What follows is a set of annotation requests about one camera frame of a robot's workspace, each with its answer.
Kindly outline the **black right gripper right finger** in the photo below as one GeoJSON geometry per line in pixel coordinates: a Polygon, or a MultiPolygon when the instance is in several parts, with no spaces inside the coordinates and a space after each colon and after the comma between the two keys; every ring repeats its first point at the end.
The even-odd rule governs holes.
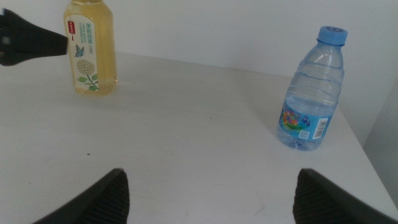
{"type": "Polygon", "coordinates": [[[296,224],[397,224],[314,169],[301,169],[292,209],[296,224]]]}

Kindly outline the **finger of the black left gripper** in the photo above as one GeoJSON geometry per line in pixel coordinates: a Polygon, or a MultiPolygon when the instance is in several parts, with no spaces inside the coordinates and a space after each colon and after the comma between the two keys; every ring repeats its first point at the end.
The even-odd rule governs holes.
{"type": "Polygon", "coordinates": [[[64,35],[36,26],[11,10],[2,10],[1,65],[65,55],[67,47],[68,38],[64,35]]]}

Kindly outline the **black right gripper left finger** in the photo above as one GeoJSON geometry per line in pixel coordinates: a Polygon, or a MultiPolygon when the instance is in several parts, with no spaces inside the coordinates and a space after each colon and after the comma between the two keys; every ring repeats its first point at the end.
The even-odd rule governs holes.
{"type": "Polygon", "coordinates": [[[117,168],[34,224],[126,224],[129,208],[127,174],[117,168]]]}

